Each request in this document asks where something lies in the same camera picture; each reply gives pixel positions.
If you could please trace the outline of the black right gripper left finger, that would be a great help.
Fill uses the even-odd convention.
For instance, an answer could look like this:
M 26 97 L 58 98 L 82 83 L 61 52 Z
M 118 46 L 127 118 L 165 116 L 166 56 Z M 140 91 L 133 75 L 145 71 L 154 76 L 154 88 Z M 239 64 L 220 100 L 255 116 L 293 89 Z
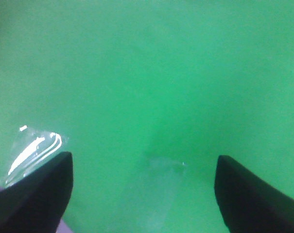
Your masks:
M 72 188 L 72 154 L 62 152 L 0 191 L 0 233 L 55 233 Z

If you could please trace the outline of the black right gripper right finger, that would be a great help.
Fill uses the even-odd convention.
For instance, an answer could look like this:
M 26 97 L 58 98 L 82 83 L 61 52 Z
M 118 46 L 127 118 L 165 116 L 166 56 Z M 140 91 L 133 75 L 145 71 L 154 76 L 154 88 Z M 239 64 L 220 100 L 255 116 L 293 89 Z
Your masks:
M 294 233 L 294 199 L 228 155 L 218 157 L 214 192 L 231 233 Z

